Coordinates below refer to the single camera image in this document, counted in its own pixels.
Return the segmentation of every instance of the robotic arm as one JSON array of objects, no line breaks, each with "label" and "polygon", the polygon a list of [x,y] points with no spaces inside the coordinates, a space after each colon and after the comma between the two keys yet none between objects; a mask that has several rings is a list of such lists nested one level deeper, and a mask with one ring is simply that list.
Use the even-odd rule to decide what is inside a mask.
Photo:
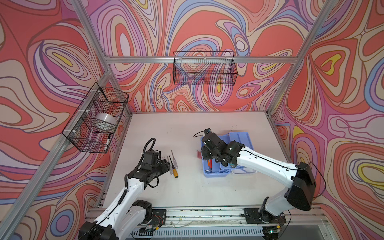
[{"label": "robotic arm", "polygon": [[308,164],[301,162],[295,165],[278,161],[236,141],[226,144],[209,128],[204,130],[204,134],[202,138],[204,160],[214,158],[224,166],[229,164],[232,167],[237,165],[249,167],[276,179],[285,186],[281,192],[264,199],[262,207],[258,210],[260,220],[270,223],[285,210],[311,209],[316,182]]},{"label": "robotic arm", "polygon": [[[151,149],[146,150],[153,141]],[[111,205],[91,222],[85,222],[79,230],[79,240],[117,240],[126,239],[139,224],[148,224],[152,218],[152,204],[137,200],[150,182],[170,170],[166,160],[161,160],[161,152],[153,150],[156,139],[151,138],[144,147],[142,157],[129,174],[124,177],[124,188]]]}]

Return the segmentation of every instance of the screwdriver with yellow handle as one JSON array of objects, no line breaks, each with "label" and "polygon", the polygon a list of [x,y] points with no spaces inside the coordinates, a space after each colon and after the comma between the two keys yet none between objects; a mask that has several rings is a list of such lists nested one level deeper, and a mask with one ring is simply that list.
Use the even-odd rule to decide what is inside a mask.
[{"label": "screwdriver with yellow handle", "polygon": [[172,162],[172,159],[171,159],[170,156],[169,156],[169,160],[170,160],[170,163],[172,164],[173,175],[175,175],[175,178],[178,178],[179,175],[177,174],[176,168],[175,168],[175,166],[173,165],[173,162]]}]

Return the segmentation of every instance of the blue tray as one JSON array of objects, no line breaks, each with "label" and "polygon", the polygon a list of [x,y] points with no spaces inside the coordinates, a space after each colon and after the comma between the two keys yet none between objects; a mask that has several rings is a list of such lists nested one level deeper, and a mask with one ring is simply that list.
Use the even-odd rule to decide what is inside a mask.
[{"label": "blue tray", "polygon": [[[220,139],[222,139],[226,144],[230,143],[231,141],[236,141],[239,143],[242,143],[249,147],[250,149],[253,149],[251,139],[249,138],[248,132],[230,132],[226,135],[218,136]],[[236,166],[232,168],[231,166],[224,167],[221,163],[215,162],[215,159],[212,159],[212,172],[208,171],[210,170],[208,166],[208,161],[202,160],[203,162],[203,173],[205,177],[225,177],[228,174],[231,173],[232,170],[240,170],[244,169],[243,166]],[[242,174],[248,174],[248,173],[255,173],[255,171],[244,171]]]}]

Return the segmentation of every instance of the wire mesh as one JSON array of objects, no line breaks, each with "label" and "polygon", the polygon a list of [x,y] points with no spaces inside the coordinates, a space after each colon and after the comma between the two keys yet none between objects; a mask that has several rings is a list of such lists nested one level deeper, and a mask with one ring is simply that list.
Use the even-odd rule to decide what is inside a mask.
[{"label": "wire mesh", "polygon": [[237,68],[232,51],[175,51],[175,85],[235,85]]},{"label": "wire mesh", "polygon": [[[81,152],[106,153],[129,95],[112,87],[99,87],[80,119],[66,136]],[[116,124],[97,118],[99,113],[111,115]]]}]

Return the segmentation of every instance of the blue circle pattern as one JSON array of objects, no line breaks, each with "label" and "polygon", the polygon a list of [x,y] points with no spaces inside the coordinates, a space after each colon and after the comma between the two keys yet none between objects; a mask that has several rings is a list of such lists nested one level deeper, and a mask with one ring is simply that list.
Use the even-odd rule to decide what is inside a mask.
[{"label": "blue circle pattern", "polygon": [[[65,230],[64,231],[59,231],[57,228],[56,228],[56,224],[57,224],[57,221],[61,218],[61,217],[63,217],[63,216],[67,216],[69,219],[70,219],[70,221],[69,221],[69,223],[68,223],[68,226],[65,228]],[[70,230],[71,230],[71,228],[72,228],[72,224],[73,224],[73,212],[71,211],[71,210],[69,210],[69,209],[67,209],[67,210],[64,210],[64,211],[62,211],[62,212],[60,212],[54,219],[53,219],[53,221],[52,221],[52,223],[51,223],[51,233],[52,233],[52,235],[53,236],[55,236],[55,237],[61,237],[61,236],[64,236],[65,234],[67,234]]]}]

